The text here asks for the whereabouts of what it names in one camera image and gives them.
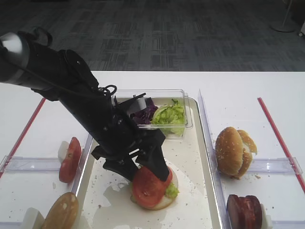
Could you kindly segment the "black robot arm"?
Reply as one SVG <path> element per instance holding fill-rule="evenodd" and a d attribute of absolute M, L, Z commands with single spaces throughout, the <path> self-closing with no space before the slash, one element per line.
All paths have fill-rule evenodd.
<path fill-rule="evenodd" d="M 159 129 L 141 129 L 130 118 L 146 107 L 143 95 L 118 102 L 116 86 L 100 87 L 76 52 L 55 51 L 37 43 L 33 34 L 7 33 L 0 38 L 0 81 L 61 102 L 98 143 L 92 156 L 104 158 L 105 169 L 133 180 L 140 164 L 161 181 L 167 180 L 164 134 Z"/>

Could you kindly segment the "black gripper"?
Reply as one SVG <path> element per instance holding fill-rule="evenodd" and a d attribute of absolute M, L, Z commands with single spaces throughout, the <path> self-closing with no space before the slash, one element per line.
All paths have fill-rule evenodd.
<path fill-rule="evenodd" d="M 140 129 L 129 117 L 131 99 L 122 105 L 113 105 L 112 98 L 95 107 L 91 119 L 91 135 L 98 143 L 92 151 L 95 159 L 105 158 L 103 168 L 129 181 L 138 171 L 136 162 L 147 167 L 161 181 L 166 181 L 169 170 L 163 157 L 165 135 L 160 129 Z"/>

